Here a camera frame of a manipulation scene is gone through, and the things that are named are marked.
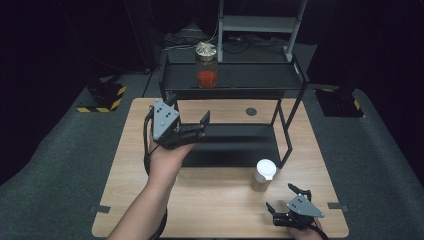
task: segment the wire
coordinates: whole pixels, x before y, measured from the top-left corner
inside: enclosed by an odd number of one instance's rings
[[[59,5],[60,5],[60,9],[62,10],[63,14],[65,15],[66,22],[68,23],[69,27],[71,28],[72,33],[74,34],[74,36],[75,36],[76,40],[78,41],[79,48],[82,50],[82,52],[83,52],[86,56],[90,57],[91,59],[95,60],[96,62],[98,62],[98,63],[100,63],[100,64],[103,64],[103,65],[105,65],[105,66],[107,66],[107,67],[110,67],[110,68],[113,68],[113,69],[116,69],[116,70],[119,70],[119,71],[122,71],[122,72],[143,74],[142,72],[138,72],[138,71],[131,71],[131,70],[127,70],[127,69],[123,69],[123,68],[119,68],[119,67],[113,66],[113,65],[108,64],[108,63],[106,63],[106,62],[104,62],[104,61],[102,61],[102,60],[100,60],[100,59],[98,59],[98,58],[94,57],[93,55],[89,54],[89,53],[85,50],[85,48],[83,47],[82,42],[81,42],[81,39],[79,38],[79,36],[78,36],[78,34],[77,34],[77,31],[75,30],[75,27],[74,27],[74,25],[73,25],[73,24],[72,24],[72,22],[71,22],[71,19],[69,18],[68,14],[67,14],[67,13],[66,13],[66,11],[65,11],[65,8],[64,8],[64,7],[63,7],[63,5],[62,5],[62,1],[60,1],[60,0],[59,0],[58,2],[59,2]]]
[[[240,9],[237,11],[236,15],[240,15],[241,11],[244,9],[244,6],[246,6],[247,0],[244,1],[243,5],[240,7]]]
[[[149,152],[149,155],[152,155],[152,153],[157,149],[159,147],[159,144],[155,147],[155,148],[153,148],[153,150],[151,151],[151,152]]]
[[[212,42],[218,37],[217,35],[218,26],[219,26],[219,9],[217,13],[215,31],[208,40],[206,40],[205,38],[194,38],[193,40],[190,41],[187,39],[187,37],[168,34],[167,36],[165,36],[164,46],[166,47],[164,47],[162,51],[192,49],[192,48],[195,48],[197,44],[201,41],[204,41],[207,43]]]
[[[276,41],[276,42],[271,41],[271,43],[270,43],[269,41],[266,41],[266,40],[256,40],[256,41],[253,41],[253,42],[252,42],[252,40],[250,40],[250,43],[253,46],[256,46],[256,47],[275,47],[275,46],[284,45],[284,44],[287,43],[287,41],[284,41],[284,40],[280,40],[280,41]]]
[[[222,50],[224,50],[224,52],[230,53],[230,54],[240,54],[240,53],[245,52],[247,49],[250,48],[250,42],[249,42],[249,39],[247,39],[247,38],[245,38],[245,42],[236,41],[236,43],[238,43],[238,44],[232,44],[232,45],[234,45],[234,46],[243,46],[245,43],[247,43],[247,46],[245,46],[245,48],[243,48],[242,50],[237,51],[237,52],[228,51],[224,47],[222,47]]]
[[[143,93],[141,94],[142,98],[146,94],[147,88],[149,87],[149,84],[150,84],[150,79],[152,79],[152,75],[153,75],[153,71],[150,71],[150,76],[149,76],[149,79],[147,80],[146,87],[144,88]]]

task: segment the gray carpet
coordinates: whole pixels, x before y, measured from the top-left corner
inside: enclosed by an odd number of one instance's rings
[[[315,46],[295,47],[305,72],[314,50]],[[192,54],[192,50],[169,52],[171,61],[190,61]],[[284,58],[278,49],[252,47],[243,54],[225,54],[224,60]],[[91,227],[96,206],[130,104],[144,91],[144,97],[160,96],[158,70],[150,82],[149,77],[126,74],[119,79],[127,90],[116,112],[78,113],[75,106],[83,96],[75,101],[30,163],[0,187],[1,240],[95,239]],[[309,87],[303,102],[340,203],[348,209],[347,239],[422,239],[424,191],[372,103],[356,91],[366,118],[327,118],[314,87]]]

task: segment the black cable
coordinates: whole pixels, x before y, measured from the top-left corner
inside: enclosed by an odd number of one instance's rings
[[[149,148],[148,148],[148,143],[147,143],[147,127],[149,124],[149,121],[153,118],[153,106],[150,106],[150,111],[147,114],[147,116],[144,118],[144,124],[143,124],[143,140],[144,140],[144,155],[148,156],[149,153]]]
[[[143,93],[141,94],[142,98],[146,94],[147,88],[149,87],[149,84],[150,84],[150,79],[152,79],[152,75],[153,75],[153,71],[150,71],[150,76],[149,76],[149,79],[147,80],[146,87],[144,87]]]
[[[195,38],[193,40],[188,40],[187,37],[167,35],[165,36],[164,48],[162,51],[174,50],[174,49],[190,49],[195,48],[199,42],[212,42],[217,36],[218,26],[219,26],[219,9],[217,13],[217,20],[215,25],[215,31],[210,38]]]
[[[163,215],[159,228],[156,230],[153,236],[149,238],[149,240],[160,239],[160,235],[162,235],[163,231],[165,230],[167,219],[168,219],[168,208],[166,208],[165,214]]]
[[[157,149],[159,147],[159,144],[155,147],[155,148],[153,148],[153,150],[151,151],[151,152],[149,152],[149,155],[152,155],[152,153]]]
[[[329,240],[327,234],[325,234],[325,232],[323,232],[319,227],[311,225],[309,226],[309,229],[312,229],[317,232],[323,240]]]
[[[246,6],[247,0],[244,1],[243,5],[240,7],[240,9],[237,11],[237,16],[240,15],[241,11],[244,9],[244,6]]]
[[[268,44],[268,45],[261,45],[261,44],[257,44],[257,43],[268,43],[268,41],[262,41],[262,40],[257,40],[255,42],[251,42],[251,45],[255,46],[255,47],[275,47],[275,46],[279,46],[279,45],[284,45],[286,42],[281,41],[281,42],[277,42],[277,43],[272,43],[272,44]]]
[[[132,30],[133,30],[133,33],[134,33],[134,37],[135,37],[135,40],[136,40],[136,43],[137,43],[138,50],[140,51],[140,54],[143,55],[143,50],[142,50],[142,48],[140,46],[140,40],[139,40],[138,35],[137,35],[137,32],[136,32],[136,27],[137,26],[134,25],[133,19],[131,17],[130,10],[128,8],[127,0],[124,0],[124,3],[125,3],[125,9],[126,9],[127,14],[128,14],[128,18],[130,19],[130,22],[131,22],[131,27],[132,27]]]
[[[140,73],[141,73],[141,72],[137,72],[137,71],[131,71],[131,70],[127,70],[127,69],[122,69],[122,68],[119,68],[119,67],[115,67],[115,66],[113,66],[113,65],[111,65],[111,64],[108,64],[108,63],[106,63],[106,62],[103,62],[102,60],[100,60],[100,59],[98,59],[98,58],[96,58],[96,57],[92,56],[91,54],[89,54],[89,53],[85,50],[85,48],[83,47],[82,42],[81,42],[81,39],[79,38],[79,36],[78,36],[78,34],[77,34],[77,31],[75,30],[74,25],[73,25],[73,24],[72,24],[72,22],[71,22],[71,19],[69,18],[68,14],[66,13],[65,8],[64,8],[64,7],[63,7],[63,5],[62,5],[62,2],[61,2],[60,0],[59,0],[58,2],[59,2],[60,8],[61,8],[61,10],[62,10],[63,14],[65,15],[66,22],[68,23],[69,27],[71,28],[72,33],[75,35],[75,38],[76,38],[76,40],[78,41],[78,44],[79,44],[80,49],[82,50],[82,52],[83,52],[86,56],[88,56],[89,58],[91,58],[91,59],[95,60],[96,62],[98,62],[98,63],[100,63],[100,64],[102,64],[102,65],[105,65],[105,66],[107,66],[107,67],[113,68],[113,69],[115,69],[115,70],[119,70],[119,71],[127,72],[127,73],[137,73],[137,74],[140,74]]]
[[[247,38],[245,38],[245,42],[242,42],[242,43],[239,43],[239,44],[233,44],[233,45],[239,45],[239,46],[242,46],[243,44],[245,44],[245,43],[247,43],[247,46],[244,48],[244,49],[242,49],[242,50],[240,50],[240,51],[238,51],[238,52],[231,52],[231,51],[228,51],[227,49],[225,49],[224,47],[222,48],[223,50],[224,50],[224,52],[226,52],[226,53],[230,53],[230,54],[240,54],[240,53],[242,53],[242,52],[245,52],[247,49],[249,49],[250,48],[250,41],[249,41],[249,39],[247,39]]]

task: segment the black metal shelf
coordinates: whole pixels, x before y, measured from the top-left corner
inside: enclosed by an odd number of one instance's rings
[[[292,152],[288,129],[306,86],[306,78],[294,55],[290,62],[283,63],[219,63],[218,84],[212,89],[198,86],[194,62],[170,63],[166,53],[161,59],[159,88],[164,100],[171,94],[176,94],[178,100],[278,100],[269,124],[210,124],[206,132],[208,140],[199,143],[186,157],[183,163],[186,167],[253,167],[258,160],[268,158],[282,168]],[[286,91],[298,92],[287,120],[281,107]],[[280,154],[273,128],[277,114],[287,143],[287,152],[281,161],[277,160]]]

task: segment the glass jar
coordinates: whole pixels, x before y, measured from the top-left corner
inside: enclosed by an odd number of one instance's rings
[[[218,81],[216,47],[200,42],[196,47],[196,79],[200,88],[214,88]]]

